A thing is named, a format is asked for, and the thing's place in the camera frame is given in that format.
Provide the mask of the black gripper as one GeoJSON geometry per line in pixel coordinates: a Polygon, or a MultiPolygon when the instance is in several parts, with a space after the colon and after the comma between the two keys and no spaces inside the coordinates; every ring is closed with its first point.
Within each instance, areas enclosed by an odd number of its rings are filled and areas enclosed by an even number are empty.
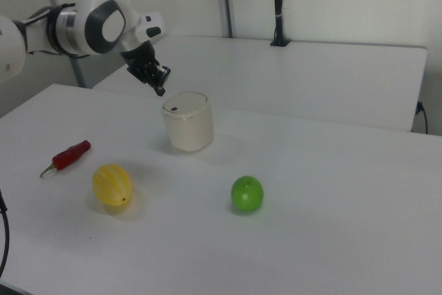
{"type": "Polygon", "coordinates": [[[136,49],[121,52],[127,71],[136,77],[141,83],[151,85],[156,95],[162,97],[165,94],[164,83],[169,78],[171,69],[159,66],[155,58],[155,50],[149,41],[145,41],[136,49]]]}

